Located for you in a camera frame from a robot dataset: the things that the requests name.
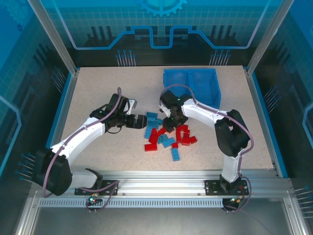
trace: blue lego brick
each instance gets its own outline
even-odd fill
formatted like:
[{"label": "blue lego brick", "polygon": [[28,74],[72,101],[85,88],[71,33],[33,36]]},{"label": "blue lego brick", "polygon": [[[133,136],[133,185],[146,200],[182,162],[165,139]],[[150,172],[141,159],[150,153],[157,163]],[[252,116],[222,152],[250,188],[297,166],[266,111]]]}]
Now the blue lego brick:
[{"label": "blue lego brick", "polygon": [[168,140],[164,141],[162,144],[164,148],[167,148],[171,146],[173,143],[175,143],[174,138],[169,138]]},{"label": "blue lego brick", "polygon": [[153,127],[151,127],[151,126],[147,126],[147,127],[146,127],[145,139],[149,139],[149,138],[150,138],[152,129],[153,129]]},{"label": "blue lego brick", "polygon": [[146,117],[147,118],[157,118],[157,114],[156,113],[147,112]]},{"label": "blue lego brick", "polygon": [[148,121],[156,121],[155,117],[149,117],[147,118]]},{"label": "blue lego brick", "polygon": [[157,143],[163,143],[164,141],[168,140],[168,137],[166,134],[160,135],[157,139]]},{"label": "blue lego brick", "polygon": [[179,161],[180,157],[179,157],[178,149],[177,148],[172,148],[171,150],[172,150],[173,161],[174,162]]},{"label": "blue lego brick", "polygon": [[157,121],[160,125],[161,125],[162,122],[163,122],[163,120],[162,120],[162,119],[159,119],[159,118],[157,118],[156,121]]},{"label": "blue lego brick", "polygon": [[158,129],[159,123],[156,121],[148,121],[147,126],[151,126],[155,129]]}]

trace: glass panel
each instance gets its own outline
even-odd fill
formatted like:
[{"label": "glass panel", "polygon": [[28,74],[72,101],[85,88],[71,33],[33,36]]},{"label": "glass panel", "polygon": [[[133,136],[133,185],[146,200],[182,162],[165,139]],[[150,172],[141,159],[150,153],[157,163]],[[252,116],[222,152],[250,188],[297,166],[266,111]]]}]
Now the glass panel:
[{"label": "glass panel", "polygon": [[85,67],[247,65],[280,2],[44,0],[43,4],[75,64]]},{"label": "glass panel", "polygon": [[312,1],[294,1],[255,70],[269,120],[295,189],[304,185],[313,187],[312,8]]},{"label": "glass panel", "polygon": [[45,146],[68,71],[27,1],[0,1],[0,22],[0,224],[13,234],[31,184],[24,156]]}]

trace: blue storage box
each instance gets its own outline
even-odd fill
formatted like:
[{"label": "blue storage box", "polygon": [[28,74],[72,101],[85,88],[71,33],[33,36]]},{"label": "blue storage box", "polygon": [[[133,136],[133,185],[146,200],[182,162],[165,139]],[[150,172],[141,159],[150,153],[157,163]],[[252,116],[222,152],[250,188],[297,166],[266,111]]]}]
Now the blue storage box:
[{"label": "blue storage box", "polygon": [[[172,69],[164,70],[164,87],[183,84],[191,88],[198,101],[218,109],[221,104],[221,91],[215,69]],[[190,94],[184,87],[169,89],[174,95]]]}]

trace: speckled board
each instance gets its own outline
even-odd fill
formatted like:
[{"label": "speckled board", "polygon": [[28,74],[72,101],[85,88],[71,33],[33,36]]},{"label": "speckled board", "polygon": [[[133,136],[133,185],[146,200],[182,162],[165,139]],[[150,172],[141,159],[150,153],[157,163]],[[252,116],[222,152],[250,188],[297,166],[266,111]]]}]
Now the speckled board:
[{"label": "speckled board", "polygon": [[[81,68],[62,138],[80,127],[91,111],[108,103],[118,86],[124,96],[137,99],[134,114],[157,113],[159,96],[164,88],[163,70],[167,68],[171,67]],[[215,68],[222,93],[220,109],[238,110],[255,139],[254,149],[244,157],[243,168],[272,168],[243,67]],[[171,148],[164,149],[162,145],[158,145],[156,152],[145,152],[144,144],[148,143],[144,139],[145,129],[123,128],[116,135],[106,133],[96,139],[77,157],[73,166],[95,170],[222,169],[223,154],[217,146],[215,131],[194,119],[186,124],[198,142],[190,146],[179,145],[180,161],[174,162]],[[175,138],[175,133],[168,136]]]}]

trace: black bracket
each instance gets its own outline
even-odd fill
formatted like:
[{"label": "black bracket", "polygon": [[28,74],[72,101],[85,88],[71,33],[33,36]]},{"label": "black bracket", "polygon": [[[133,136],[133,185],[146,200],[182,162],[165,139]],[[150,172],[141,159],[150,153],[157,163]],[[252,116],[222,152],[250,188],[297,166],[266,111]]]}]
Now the black bracket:
[{"label": "black bracket", "polygon": [[[102,185],[100,188],[104,188],[112,183],[114,183],[116,180],[103,180],[102,181]],[[117,191],[118,191],[118,184],[117,185],[113,185],[112,187],[108,188],[107,190],[104,190],[102,192],[99,192],[99,196],[110,196],[112,190],[114,189],[114,193],[112,194],[113,196],[117,195]],[[75,189],[75,195],[77,196],[91,196],[93,194],[93,192],[87,192],[84,191],[80,188],[76,188]]]},{"label": "black bracket", "polygon": [[244,195],[249,195],[249,189],[246,180],[241,180],[238,184],[229,190],[229,192],[225,192],[221,187],[221,183],[219,180],[205,180],[204,181],[204,189],[206,196],[242,196],[243,192],[239,187],[243,187]]}]

